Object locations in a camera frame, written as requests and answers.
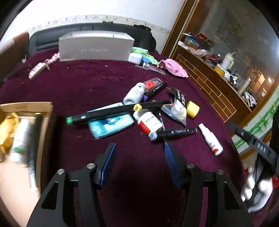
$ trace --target metal screw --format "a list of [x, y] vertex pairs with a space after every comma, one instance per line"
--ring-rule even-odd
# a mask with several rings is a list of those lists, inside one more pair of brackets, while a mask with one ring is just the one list
[[189, 169], [193, 169], [193, 168], [195, 168], [195, 165], [194, 165], [193, 163], [188, 163], [188, 164], [187, 164], [187, 167], [188, 167]]
[[94, 163], [89, 163], [88, 165], [87, 165], [87, 168], [88, 169], [93, 169], [95, 167], [95, 164]]
[[220, 170], [220, 169], [217, 170], [217, 173], [218, 173], [219, 175], [224, 175], [224, 171], [223, 171], [223, 170]]
[[63, 174], [64, 172], [65, 172], [65, 170], [63, 170], [63, 169], [59, 169], [59, 170], [57, 171], [57, 173], [58, 173], [59, 175]]

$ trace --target purple cap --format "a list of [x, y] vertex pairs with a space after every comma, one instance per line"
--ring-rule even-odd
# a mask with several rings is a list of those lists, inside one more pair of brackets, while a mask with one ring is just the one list
[[146, 102], [148, 100], [148, 97], [146, 95], [144, 95], [143, 100]]

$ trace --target white kettle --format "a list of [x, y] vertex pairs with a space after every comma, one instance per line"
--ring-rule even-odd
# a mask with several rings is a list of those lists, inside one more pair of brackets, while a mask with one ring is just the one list
[[221, 64], [221, 68], [223, 70], [227, 70], [227, 69], [231, 69], [232, 66], [234, 65], [234, 58], [233, 58], [233, 54], [235, 54], [236, 52], [233, 53], [227, 53], [222, 64]]

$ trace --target silver box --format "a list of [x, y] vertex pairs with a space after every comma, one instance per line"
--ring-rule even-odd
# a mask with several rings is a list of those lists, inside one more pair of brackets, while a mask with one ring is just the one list
[[134, 39], [123, 32], [77, 31], [59, 38], [60, 61], [106, 59], [128, 61]]

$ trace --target brick pattern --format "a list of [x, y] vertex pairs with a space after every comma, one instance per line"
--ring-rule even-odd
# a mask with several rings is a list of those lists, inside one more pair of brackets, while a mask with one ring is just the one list
[[180, 54], [178, 54], [175, 61], [186, 70], [189, 77], [192, 77], [193, 81], [197, 84], [200, 90], [207, 96], [210, 104], [217, 111], [219, 116], [223, 119], [224, 123], [236, 113], [236, 109], [230, 103], [230, 101], [222, 94], [222, 92], [190, 62], [188, 62]]

